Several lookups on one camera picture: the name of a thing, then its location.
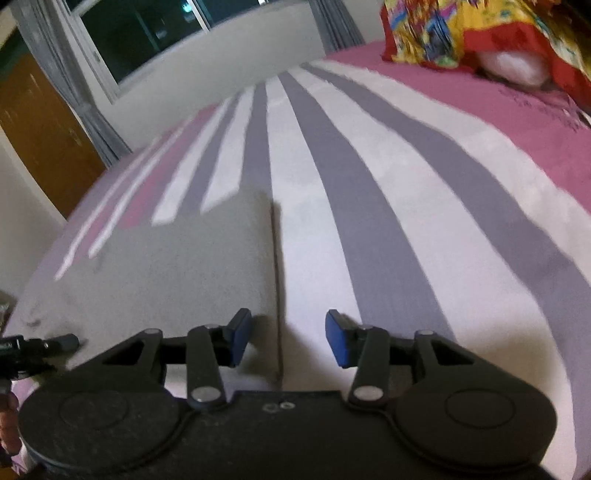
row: glass pane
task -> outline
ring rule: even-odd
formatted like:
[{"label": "glass pane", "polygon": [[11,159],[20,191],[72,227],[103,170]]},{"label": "glass pane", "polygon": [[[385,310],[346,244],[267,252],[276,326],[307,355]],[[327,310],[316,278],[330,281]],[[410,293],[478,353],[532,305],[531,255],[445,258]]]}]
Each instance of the glass pane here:
[{"label": "glass pane", "polygon": [[209,24],[215,25],[265,2],[259,0],[197,0],[197,3]]},{"label": "glass pane", "polygon": [[66,5],[70,8],[70,11],[74,10],[84,0],[66,0]]},{"label": "glass pane", "polygon": [[100,0],[82,21],[117,82],[201,30],[184,0]]}]

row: pink stripe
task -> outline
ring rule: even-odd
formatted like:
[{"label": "pink stripe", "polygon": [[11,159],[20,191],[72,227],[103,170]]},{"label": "pink stripe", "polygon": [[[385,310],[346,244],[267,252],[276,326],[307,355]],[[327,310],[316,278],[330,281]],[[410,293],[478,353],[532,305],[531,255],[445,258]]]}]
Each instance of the pink stripe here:
[{"label": "pink stripe", "polygon": [[463,72],[436,72],[381,59],[383,42],[343,50],[329,60],[366,68],[494,125],[546,175],[591,212],[591,130],[539,98]]},{"label": "pink stripe", "polygon": [[[170,130],[170,131],[166,132],[162,136],[162,138],[159,140],[159,142],[157,142],[152,147],[151,154],[156,152],[162,145],[164,145],[164,143],[171,137],[173,132],[174,132],[174,130]],[[129,177],[127,177],[121,183],[121,185],[119,185],[119,187],[117,187],[117,190],[115,191],[113,196],[109,199],[109,201],[105,205],[105,208],[103,209],[103,211],[99,214],[99,216],[96,218],[96,220],[92,223],[92,226],[88,230],[85,237],[82,239],[82,242],[80,243],[80,246],[78,247],[78,250],[76,251],[76,255],[74,256],[74,262],[76,262],[79,258],[87,255],[88,249],[94,243],[97,235],[101,232],[103,227],[109,221],[109,218],[110,218],[111,214],[113,213],[115,205],[117,205],[117,202],[120,200],[121,196],[125,193],[127,188],[134,181],[134,178],[136,177],[136,175],[139,172],[142,165],[144,165],[149,158],[150,158],[150,155],[147,155],[146,158],[143,159],[143,161],[139,165],[136,166],[134,173],[132,175],[129,175]]]},{"label": "pink stripe", "polygon": [[194,140],[205,123],[213,115],[217,105],[210,105],[201,110],[195,119],[185,128],[184,132],[160,160],[155,169],[144,181],[140,189],[129,203],[121,221],[120,228],[131,228],[152,217],[164,189],[173,176],[178,163],[187,154]]}]

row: gray curtain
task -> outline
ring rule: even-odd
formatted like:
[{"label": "gray curtain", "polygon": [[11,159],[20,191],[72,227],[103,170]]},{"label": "gray curtain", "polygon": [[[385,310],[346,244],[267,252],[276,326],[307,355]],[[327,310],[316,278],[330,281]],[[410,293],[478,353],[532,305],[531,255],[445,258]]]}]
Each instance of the gray curtain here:
[{"label": "gray curtain", "polygon": [[342,0],[310,0],[310,7],[326,53],[365,43]]},{"label": "gray curtain", "polygon": [[52,0],[15,0],[11,4],[18,29],[35,60],[58,93],[78,114],[108,168],[127,155],[130,149],[96,107],[56,8]]}]

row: finger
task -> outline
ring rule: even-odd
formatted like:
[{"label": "finger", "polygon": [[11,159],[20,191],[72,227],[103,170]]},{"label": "finger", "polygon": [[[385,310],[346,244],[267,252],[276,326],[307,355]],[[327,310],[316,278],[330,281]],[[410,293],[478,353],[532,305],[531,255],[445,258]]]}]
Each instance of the finger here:
[{"label": "finger", "polygon": [[12,392],[0,395],[0,412],[8,410],[18,410],[18,397]]},{"label": "finger", "polygon": [[18,424],[18,414],[15,411],[3,411],[0,413],[0,433],[1,430],[15,429]]},{"label": "finger", "polygon": [[8,452],[9,455],[17,455],[18,452],[21,451],[21,446],[21,438],[19,437],[16,430],[11,430],[10,432],[6,432],[6,434],[2,435],[2,447]]},{"label": "finger", "polygon": [[8,392],[8,408],[12,411],[18,410],[18,397],[12,392]]}]

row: gray stripe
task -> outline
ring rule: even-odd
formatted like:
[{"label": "gray stripe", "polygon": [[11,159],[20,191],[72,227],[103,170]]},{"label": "gray stripe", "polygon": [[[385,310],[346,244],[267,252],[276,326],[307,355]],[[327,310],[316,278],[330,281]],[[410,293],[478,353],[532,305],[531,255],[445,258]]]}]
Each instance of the gray stripe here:
[{"label": "gray stripe", "polygon": [[189,185],[187,194],[178,210],[179,214],[183,215],[194,213],[195,211],[198,212],[201,208],[201,203],[207,193],[209,183],[212,181],[213,171],[216,167],[223,138],[226,135],[226,130],[228,130],[232,118],[234,118],[239,98],[240,94],[232,99],[228,106],[228,110],[226,110],[226,113],[224,113],[222,120],[217,126],[217,130],[207,144],[201,157],[201,161],[199,162],[199,166],[197,166],[197,170],[193,176],[193,181],[191,182],[191,185]]},{"label": "gray stripe", "polygon": [[395,213],[365,163],[291,75],[279,78],[329,199],[363,322],[399,335],[429,328],[453,338]]},{"label": "gray stripe", "polygon": [[474,217],[491,244],[535,297],[571,381],[577,475],[591,463],[591,287],[573,262],[534,225],[491,173],[441,132],[414,120],[353,80],[304,67],[347,94],[425,158]]},{"label": "gray stripe", "polygon": [[244,185],[265,192],[272,198],[269,135],[267,133],[267,88],[259,83],[252,98],[251,120],[244,139],[244,164],[240,187]]}]

